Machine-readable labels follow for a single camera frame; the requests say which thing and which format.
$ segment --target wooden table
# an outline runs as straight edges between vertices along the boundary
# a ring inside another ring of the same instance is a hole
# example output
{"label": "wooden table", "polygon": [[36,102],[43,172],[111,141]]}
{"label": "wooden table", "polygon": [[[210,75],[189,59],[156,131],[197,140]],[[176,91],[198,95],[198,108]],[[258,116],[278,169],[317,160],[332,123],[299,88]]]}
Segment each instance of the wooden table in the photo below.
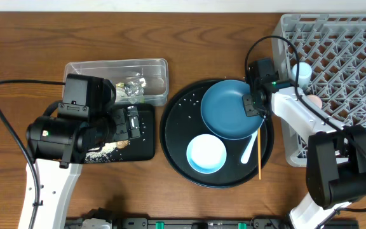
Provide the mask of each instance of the wooden table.
{"label": "wooden table", "polygon": [[[270,35],[280,14],[192,13],[0,13],[0,80],[62,81],[68,62],[165,58],[169,98],[206,78],[242,79],[249,47]],[[261,43],[251,60],[271,56]],[[51,102],[61,87],[4,85],[0,105],[18,135]],[[159,121],[163,107],[156,108]],[[123,216],[152,218],[251,218],[283,216],[307,192],[305,168],[285,160],[281,125],[274,119],[275,144],[262,171],[226,190],[203,188],[184,179],[167,162],[159,141],[146,162],[85,165],[74,189],[68,216],[105,207]],[[25,192],[25,160],[0,121],[0,228],[16,228]],[[365,207],[366,198],[354,204]],[[366,213],[343,213],[366,228]]]}

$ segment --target clear plastic container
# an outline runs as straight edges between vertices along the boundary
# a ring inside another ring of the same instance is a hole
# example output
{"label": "clear plastic container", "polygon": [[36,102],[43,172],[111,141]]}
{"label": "clear plastic container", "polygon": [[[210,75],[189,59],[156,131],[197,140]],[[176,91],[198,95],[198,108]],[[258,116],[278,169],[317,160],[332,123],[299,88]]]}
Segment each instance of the clear plastic container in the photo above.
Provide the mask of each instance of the clear plastic container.
{"label": "clear plastic container", "polygon": [[[144,78],[144,100],[153,106],[166,104],[169,93],[168,63],[165,59],[104,60],[71,62],[64,69],[64,81],[69,73],[96,76],[117,83],[128,83]],[[130,104],[129,97],[117,104]]]}

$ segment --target plastic container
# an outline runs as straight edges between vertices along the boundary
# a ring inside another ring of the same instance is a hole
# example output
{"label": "plastic container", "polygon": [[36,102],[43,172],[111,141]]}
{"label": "plastic container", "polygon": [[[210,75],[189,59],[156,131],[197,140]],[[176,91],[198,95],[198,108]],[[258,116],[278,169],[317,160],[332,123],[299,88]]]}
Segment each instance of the plastic container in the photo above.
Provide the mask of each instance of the plastic container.
{"label": "plastic container", "polygon": [[[114,85],[144,78],[143,102],[153,106],[165,105],[169,93],[168,63],[165,59],[71,62],[64,69],[64,81],[69,73],[105,78]],[[130,103],[128,97],[117,101],[117,104]]]}
{"label": "plastic container", "polygon": [[[366,128],[366,14],[285,14],[273,34],[292,42],[300,61],[311,65],[306,94],[319,96],[336,120]],[[275,69],[288,78],[296,64],[293,51],[277,39],[272,49]],[[287,162],[306,166],[306,144],[285,121],[282,132]]]}

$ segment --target blue bowl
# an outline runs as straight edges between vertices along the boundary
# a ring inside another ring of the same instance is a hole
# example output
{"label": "blue bowl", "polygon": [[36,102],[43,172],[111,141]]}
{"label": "blue bowl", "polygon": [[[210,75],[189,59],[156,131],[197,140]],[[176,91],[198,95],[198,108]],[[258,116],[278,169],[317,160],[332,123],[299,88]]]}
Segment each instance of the blue bowl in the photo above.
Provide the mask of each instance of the blue bowl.
{"label": "blue bowl", "polygon": [[247,117],[242,96],[250,87],[239,80],[224,80],[211,86],[201,100],[201,117],[215,135],[229,140],[251,136],[262,125],[260,116]]}

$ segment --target wooden chopstick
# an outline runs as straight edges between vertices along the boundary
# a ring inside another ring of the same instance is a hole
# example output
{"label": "wooden chopstick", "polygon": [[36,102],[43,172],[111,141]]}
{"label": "wooden chopstick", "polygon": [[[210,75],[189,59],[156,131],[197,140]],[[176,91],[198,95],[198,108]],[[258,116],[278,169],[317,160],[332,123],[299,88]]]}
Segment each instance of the wooden chopstick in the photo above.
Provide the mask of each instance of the wooden chopstick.
{"label": "wooden chopstick", "polygon": [[258,128],[258,174],[261,179],[261,129]]}

